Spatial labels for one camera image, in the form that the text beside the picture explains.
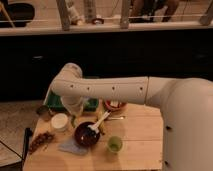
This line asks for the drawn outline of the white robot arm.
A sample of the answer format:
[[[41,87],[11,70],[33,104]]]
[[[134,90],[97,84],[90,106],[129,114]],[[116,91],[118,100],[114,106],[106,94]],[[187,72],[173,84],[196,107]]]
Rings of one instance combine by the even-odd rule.
[[[68,102],[83,97],[145,104],[163,118],[163,171],[213,171],[213,81],[203,78],[127,77],[91,79],[67,63],[51,90]]]

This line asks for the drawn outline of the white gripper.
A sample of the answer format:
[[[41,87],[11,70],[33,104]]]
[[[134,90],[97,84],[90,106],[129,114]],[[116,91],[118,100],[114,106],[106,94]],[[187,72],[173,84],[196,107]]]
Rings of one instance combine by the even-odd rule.
[[[66,109],[71,115],[80,117],[83,112],[83,103],[67,104]]]

